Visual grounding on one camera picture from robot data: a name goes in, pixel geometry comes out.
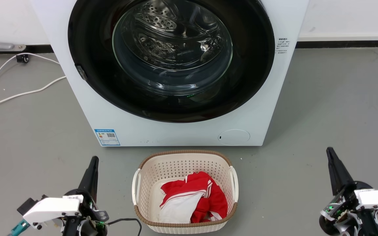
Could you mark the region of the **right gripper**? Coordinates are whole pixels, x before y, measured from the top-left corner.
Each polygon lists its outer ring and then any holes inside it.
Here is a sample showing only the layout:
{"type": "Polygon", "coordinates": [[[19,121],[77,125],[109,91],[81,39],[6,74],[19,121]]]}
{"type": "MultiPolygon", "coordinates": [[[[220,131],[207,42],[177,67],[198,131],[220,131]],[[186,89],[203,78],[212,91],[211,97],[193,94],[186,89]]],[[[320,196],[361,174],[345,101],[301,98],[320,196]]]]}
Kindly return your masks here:
{"type": "Polygon", "coordinates": [[[354,194],[356,183],[333,147],[326,149],[332,195],[331,202],[320,211],[319,225],[330,236],[361,236],[354,194]]]}

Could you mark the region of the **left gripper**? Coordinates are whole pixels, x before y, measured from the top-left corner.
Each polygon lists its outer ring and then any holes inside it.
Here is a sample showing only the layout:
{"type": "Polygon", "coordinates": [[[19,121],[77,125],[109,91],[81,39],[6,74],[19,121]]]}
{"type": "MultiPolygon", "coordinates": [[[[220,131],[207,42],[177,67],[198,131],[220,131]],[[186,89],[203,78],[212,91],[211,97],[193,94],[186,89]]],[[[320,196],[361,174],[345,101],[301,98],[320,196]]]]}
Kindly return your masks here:
{"type": "Polygon", "coordinates": [[[93,156],[78,189],[65,194],[66,197],[83,197],[78,213],[65,217],[66,236],[106,236],[108,233],[105,222],[109,220],[109,215],[96,205],[98,165],[99,158],[93,156]]]}

